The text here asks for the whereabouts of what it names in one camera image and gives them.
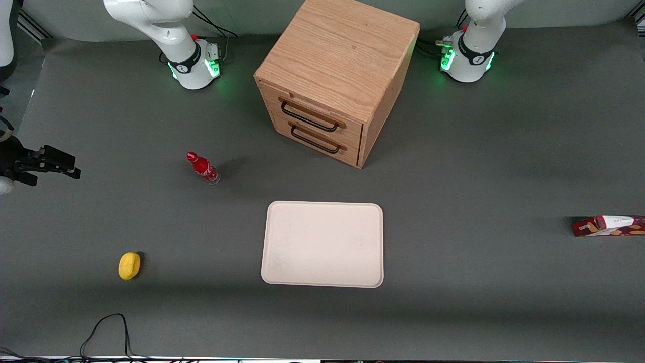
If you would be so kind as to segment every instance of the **plastic tray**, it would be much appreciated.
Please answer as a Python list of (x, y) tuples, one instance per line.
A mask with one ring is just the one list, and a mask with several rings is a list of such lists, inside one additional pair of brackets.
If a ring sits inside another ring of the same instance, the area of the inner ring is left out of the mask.
[(372, 203), (271, 203), (261, 274), (269, 284), (379, 287), (383, 282), (381, 207)]

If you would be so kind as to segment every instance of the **cardboard package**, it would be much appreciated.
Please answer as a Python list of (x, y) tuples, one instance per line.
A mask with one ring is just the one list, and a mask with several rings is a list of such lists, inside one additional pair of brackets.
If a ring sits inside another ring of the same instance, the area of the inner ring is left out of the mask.
[(645, 216), (595, 216), (573, 224), (576, 237), (645, 236)]

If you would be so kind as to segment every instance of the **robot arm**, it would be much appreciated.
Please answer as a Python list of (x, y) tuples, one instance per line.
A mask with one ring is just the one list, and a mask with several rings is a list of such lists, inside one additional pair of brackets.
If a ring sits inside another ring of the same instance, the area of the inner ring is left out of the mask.
[(188, 89), (219, 76), (219, 49), (193, 39), (178, 22), (193, 14), (193, 0), (103, 0), (110, 15), (152, 39), (168, 58), (173, 77)]
[(504, 16), (524, 0), (466, 0), (470, 24), (438, 41), (444, 47), (441, 70), (460, 82), (479, 80), (490, 68), (493, 49), (506, 30)]
[(12, 33), (22, 5), (22, 0), (0, 0), (0, 82), (9, 78), (15, 69)]

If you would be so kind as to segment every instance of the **wooden cabinet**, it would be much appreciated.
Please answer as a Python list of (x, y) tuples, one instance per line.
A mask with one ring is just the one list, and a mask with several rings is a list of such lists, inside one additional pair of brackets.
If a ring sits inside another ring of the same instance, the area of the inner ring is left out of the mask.
[(306, 0), (255, 72), (276, 131), (362, 168), (396, 101), (415, 21), (354, 0)]

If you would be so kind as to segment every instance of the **drawer handle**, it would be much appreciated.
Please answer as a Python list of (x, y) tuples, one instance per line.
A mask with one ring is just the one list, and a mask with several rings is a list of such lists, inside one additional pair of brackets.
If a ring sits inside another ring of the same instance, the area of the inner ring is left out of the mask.
[(308, 138), (305, 138), (305, 137), (302, 137), (302, 136), (296, 134), (294, 132), (295, 130), (296, 130), (296, 126), (295, 125), (291, 126), (291, 135), (293, 135), (294, 138), (297, 138), (298, 140), (303, 140), (304, 142), (308, 143), (309, 145), (313, 145), (313, 146), (317, 147), (318, 149), (321, 149), (323, 151), (329, 152), (330, 154), (335, 154), (335, 153), (338, 152), (338, 150), (341, 149), (340, 145), (336, 145), (336, 149), (334, 149), (334, 150), (326, 148), (326, 147), (322, 146), (319, 143), (315, 143), (315, 142), (309, 140)]
[(321, 129), (321, 130), (323, 130), (323, 131), (326, 131), (326, 132), (334, 132), (334, 131), (336, 131), (336, 128), (338, 127), (338, 123), (334, 123), (332, 128), (322, 126), (322, 125), (320, 125), (319, 123), (313, 122), (313, 121), (312, 121), (312, 120), (310, 120), (310, 119), (306, 119), (306, 118), (304, 118), (304, 117), (302, 117), (302, 116), (300, 116), (300, 115), (298, 115), (298, 114), (294, 114), (293, 112), (291, 112), (291, 111), (287, 110), (287, 109), (285, 108), (285, 106), (286, 106), (286, 101), (283, 101), (283, 104), (282, 104), (282, 106), (280, 106), (280, 109), (282, 109), (282, 111), (283, 111), (285, 114), (287, 114), (287, 115), (289, 115), (289, 116), (291, 116), (291, 117), (293, 117), (293, 118), (295, 118), (295, 119), (299, 119), (300, 121), (302, 121), (302, 122), (304, 122), (304, 123), (308, 123), (309, 125), (311, 125), (311, 126), (313, 126), (313, 127), (317, 127), (318, 129)]

